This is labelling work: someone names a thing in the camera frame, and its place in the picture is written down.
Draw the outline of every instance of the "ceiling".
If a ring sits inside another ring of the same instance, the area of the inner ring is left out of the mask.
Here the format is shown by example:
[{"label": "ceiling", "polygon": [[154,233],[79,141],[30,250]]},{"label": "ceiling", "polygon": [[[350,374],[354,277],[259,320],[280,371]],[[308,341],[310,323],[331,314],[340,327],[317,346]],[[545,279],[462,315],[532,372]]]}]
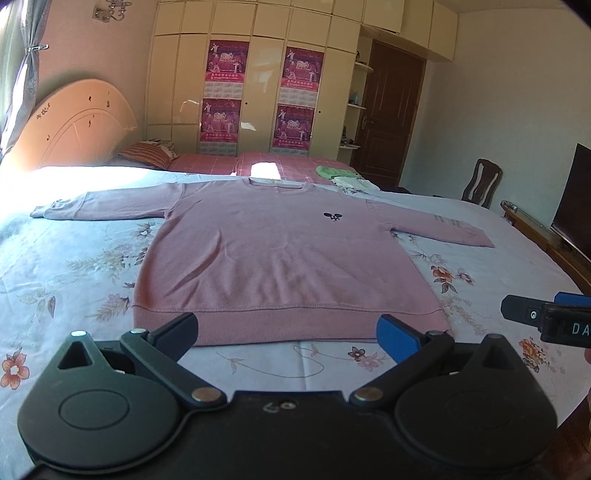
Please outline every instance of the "ceiling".
[{"label": "ceiling", "polygon": [[500,8],[568,8],[561,0],[437,0],[458,14]]}]

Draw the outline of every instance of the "white bed sheet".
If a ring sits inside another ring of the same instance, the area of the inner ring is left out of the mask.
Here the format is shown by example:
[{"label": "white bed sheet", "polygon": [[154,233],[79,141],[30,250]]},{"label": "white bed sheet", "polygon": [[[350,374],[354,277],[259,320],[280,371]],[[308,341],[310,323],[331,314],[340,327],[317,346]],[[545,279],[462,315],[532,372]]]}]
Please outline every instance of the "white bed sheet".
[{"label": "white bed sheet", "polygon": [[[96,340],[116,339],[132,327],[129,307],[142,253],[163,222],[57,222],[31,219],[28,212],[88,190],[220,179],[236,177],[128,167],[47,167],[22,182],[0,186],[0,355],[7,356],[0,375],[9,375],[8,385],[0,388],[1,479],[20,478],[32,467],[18,435],[17,413],[64,338],[73,330],[86,330]],[[507,322],[499,307],[507,294],[552,300],[559,291],[578,293],[572,280],[535,244],[481,207],[407,194],[354,195],[464,220],[487,233],[496,248],[404,233],[393,235],[392,241],[400,242],[431,285],[456,340],[480,342],[487,333],[503,333],[532,369],[562,422],[591,385],[591,366],[583,351],[540,342],[535,328]],[[193,348],[180,363],[230,397],[236,390],[342,390],[349,395],[395,365],[375,343],[347,342]]]}]

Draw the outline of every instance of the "headboard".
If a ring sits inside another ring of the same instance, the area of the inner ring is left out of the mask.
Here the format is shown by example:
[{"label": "headboard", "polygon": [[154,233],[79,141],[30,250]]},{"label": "headboard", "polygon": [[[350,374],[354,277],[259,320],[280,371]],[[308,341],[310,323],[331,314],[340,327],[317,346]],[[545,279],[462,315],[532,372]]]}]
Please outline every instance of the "headboard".
[{"label": "headboard", "polygon": [[79,80],[37,106],[0,174],[102,164],[116,149],[138,139],[134,113],[121,92],[102,80]]}]

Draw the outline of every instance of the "corner shelf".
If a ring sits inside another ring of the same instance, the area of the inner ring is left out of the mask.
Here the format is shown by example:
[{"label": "corner shelf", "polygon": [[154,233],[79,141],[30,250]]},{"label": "corner shelf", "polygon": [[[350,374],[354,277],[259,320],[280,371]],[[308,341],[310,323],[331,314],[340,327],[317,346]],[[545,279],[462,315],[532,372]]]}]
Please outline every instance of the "corner shelf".
[{"label": "corner shelf", "polygon": [[366,65],[365,63],[360,63],[358,61],[355,62],[355,68],[359,69],[359,70],[364,70],[367,73],[372,73],[373,72],[373,68],[370,67],[369,65]]}]

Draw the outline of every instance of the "sweatshirt sleeve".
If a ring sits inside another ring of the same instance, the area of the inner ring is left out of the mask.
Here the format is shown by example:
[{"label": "sweatshirt sleeve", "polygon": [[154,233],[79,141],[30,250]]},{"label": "sweatshirt sleeve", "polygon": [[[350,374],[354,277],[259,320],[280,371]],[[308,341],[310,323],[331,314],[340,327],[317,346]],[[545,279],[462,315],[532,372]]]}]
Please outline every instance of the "sweatshirt sleeve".
[{"label": "sweatshirt sleeve", "polygon": [[36,207],[33,218],[50,220],[131,220],[164,217],[183,195],[184,183],[139,189],[88,192],[72,200]]},{"label": "sweatshirt sleeve", "polygon": [[378,222],[386,223],[390,229],[398,232],[425,236],[451,244],[494,248],[486,233],[469,223],[384,202],[366,202]]}]

